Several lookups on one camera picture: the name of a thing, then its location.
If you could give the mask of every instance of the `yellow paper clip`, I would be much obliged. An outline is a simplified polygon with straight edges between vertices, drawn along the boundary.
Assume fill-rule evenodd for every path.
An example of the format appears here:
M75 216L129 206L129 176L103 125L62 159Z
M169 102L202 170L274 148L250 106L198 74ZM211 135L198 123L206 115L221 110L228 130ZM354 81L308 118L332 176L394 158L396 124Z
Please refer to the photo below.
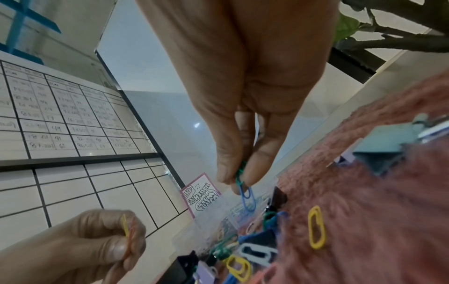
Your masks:
M126 217L124 214L122 215L122 228L125 231L125 237L128 238L130 236L130 230L128 228L128 222L126 222Z
M313 228L312 228L312 218L315 216L317 225L320 229L321 237L315 242L313 237ZM310 246L314 249L322 248L324 243L326 242L326 230L324 228L323 215L321 214L321 209L318 205L314 206L309 211L309 242Z
M242 265L240 270L237 270L231 266L231 262L233 261ZM226 261L226 267L229 269L229 273L231 273L235 278L237 278L237 280L242 283L248 281L249 277L251 276L251 264L244 258L231 255Z

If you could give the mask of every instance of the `grid chart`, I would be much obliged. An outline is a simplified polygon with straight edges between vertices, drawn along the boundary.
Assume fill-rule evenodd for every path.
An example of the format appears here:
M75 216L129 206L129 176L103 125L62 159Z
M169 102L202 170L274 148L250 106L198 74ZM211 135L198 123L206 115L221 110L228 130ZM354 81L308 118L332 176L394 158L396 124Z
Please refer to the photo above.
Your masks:
M156 152L118 93L1 65L0 160Z
M147 237L187 210L160 158L0 173L0 250L95 208L134 211Z

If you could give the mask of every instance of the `blue paper clip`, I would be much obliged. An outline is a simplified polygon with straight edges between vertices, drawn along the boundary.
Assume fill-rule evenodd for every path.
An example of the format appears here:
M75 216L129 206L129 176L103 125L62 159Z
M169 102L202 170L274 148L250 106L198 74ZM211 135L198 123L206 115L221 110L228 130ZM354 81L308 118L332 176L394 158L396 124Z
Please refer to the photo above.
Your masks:
M251 189L251 187L248 187L248 193L249 195L246 197L245 194L243 193L243 189L242 189L242 184L243 182L240 181L240 175L243 173L243 169L246 166L246 162L242 162L242 165L240 166L239 170L237 171L237 174L235 175L235 183L237 184L237 186L239 187L240 190L240 195L242 196L242 203L243 203L243 208L249 212L249 213L253 213L254 211L256 211L256 200L254 198L254 194L253 194L253 190ZM246 206L246 202L245 199L249 199L251 198L253 199L253 204L254 204L254 208L252 209L248 209L248 207Z

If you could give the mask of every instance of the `pink fuzzy fabric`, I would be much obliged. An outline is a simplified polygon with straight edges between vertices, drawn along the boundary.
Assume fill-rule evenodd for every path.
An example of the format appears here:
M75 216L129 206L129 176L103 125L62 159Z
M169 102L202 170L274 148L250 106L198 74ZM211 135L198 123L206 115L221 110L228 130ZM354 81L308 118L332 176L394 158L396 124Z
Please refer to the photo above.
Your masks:
M418 113L449 114L449 73L359 108L278 186L288 194L279 267L270 283L429 284L449 281L449 137L407 151L383 178L358 162L326 168L375 126ZM326 245L309 245L307 215L319 205Z

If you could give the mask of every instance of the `green leaf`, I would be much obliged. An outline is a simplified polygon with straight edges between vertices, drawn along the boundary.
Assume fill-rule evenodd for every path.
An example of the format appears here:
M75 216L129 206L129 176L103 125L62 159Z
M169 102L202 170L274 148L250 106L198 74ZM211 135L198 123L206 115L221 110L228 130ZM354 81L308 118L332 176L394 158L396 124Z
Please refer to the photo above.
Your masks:
M340 18L337 23L337 32L335 33L333 42L335 43L339 40L352 36L356 31L358 31L359 26L360 22L357 19L345 16L340 12Z

